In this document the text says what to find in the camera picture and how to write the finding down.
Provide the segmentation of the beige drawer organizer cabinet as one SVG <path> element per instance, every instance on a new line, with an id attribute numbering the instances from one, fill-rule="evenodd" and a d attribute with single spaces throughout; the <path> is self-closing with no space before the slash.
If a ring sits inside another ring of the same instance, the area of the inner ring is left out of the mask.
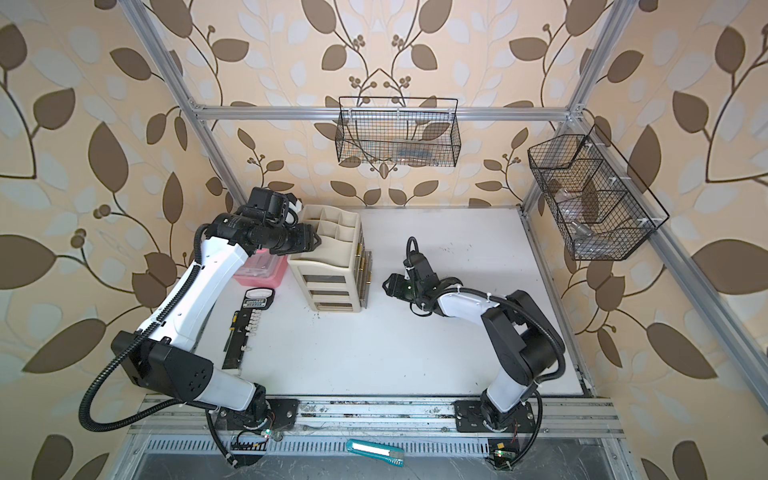
<path id="1" fill-rule="evenodd" d="M 301 221 L 310 225 L 321 240 L 313 251 L 288 257 L 309 308 L 317 312 L 360 312 L 366 263 L 361 215 L 329 205 L 308 205 Z"/>

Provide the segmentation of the grey drawer of organizer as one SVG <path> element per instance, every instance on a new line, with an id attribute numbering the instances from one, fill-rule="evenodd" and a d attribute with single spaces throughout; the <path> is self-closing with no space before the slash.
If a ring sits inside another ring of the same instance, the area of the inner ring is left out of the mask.
<path id="1" fill-rule="evenodd" d="M 360 305 L 362 309 L 366 309 L 372 281 L 372 252 L 369 250 L 365 250 L 361 257 L 358 280 Z"/>

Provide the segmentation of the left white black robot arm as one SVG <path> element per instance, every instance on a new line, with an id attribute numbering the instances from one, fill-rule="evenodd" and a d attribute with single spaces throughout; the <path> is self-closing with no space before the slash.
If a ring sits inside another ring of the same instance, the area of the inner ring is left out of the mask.
<path id="1" fill-rule="evenodd" d="M 301 211 L 302 203 L 293 194 L 254 188 L 234 213 L 201 225 L 194 234 L 191 263 L 171 293 L 135 332 L 121 331 L 113 339 L 114 358 L 81 400 L 80 425 L 90 432 L 108 432 L 171 406 L 190 405 L 232 412 L 247 429 L 267 427 L 271 414 L 264 387 L 221 370 L 193 349 L 224 287 L 253 253 L 266 249 L 285 256 L 320 245 L 313 228 L 300 222 Z M 92 404 L 117 369 L 135 385 L 165 395 L 165 401 L 120 420 L 95 420 Z"/>

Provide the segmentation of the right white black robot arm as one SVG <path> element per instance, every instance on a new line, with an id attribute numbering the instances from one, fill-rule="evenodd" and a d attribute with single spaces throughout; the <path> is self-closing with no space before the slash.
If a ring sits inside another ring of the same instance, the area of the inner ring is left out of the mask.
<path id="1" fill-rule="evenodd" d="M 408 303 L 418 317 L 462 319 L 487 334 L 500 371 L 480 396 L 486 428 L 507 430 L 541 384 L 565 374 L 562 336 L 527 292 L 501 297 L 469 288 L 456 277 L 439 278 L 413 236 L 407 240 L 403 265 L 403 274 L 393 273 L 382 284 L 387 296 Z"/>

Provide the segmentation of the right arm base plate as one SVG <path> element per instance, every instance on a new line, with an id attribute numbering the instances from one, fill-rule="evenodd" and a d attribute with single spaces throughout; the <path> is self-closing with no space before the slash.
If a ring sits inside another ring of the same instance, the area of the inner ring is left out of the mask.
<path id="1" fill-rule="evenodd" d="M 532 433 L 535 414 L 530 405 L 518 404 L 506 413 L 496 413 L 490 402 L 457 400 L 453 402 L 455 427 L 459 433 Z"/>

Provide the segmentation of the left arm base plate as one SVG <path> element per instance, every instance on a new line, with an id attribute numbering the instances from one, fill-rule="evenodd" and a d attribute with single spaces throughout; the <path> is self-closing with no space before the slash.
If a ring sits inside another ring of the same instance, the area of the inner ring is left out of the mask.
<path id="1" fill-rule="evenodd" d="M 228 431 L 291 430 L 298 418 L 300 400 L 267 397 L 259 406 L 262 409 L 255 416 L 248 410 L 223 409 L 213 414 L 214 425 L 219 430 Z"/>

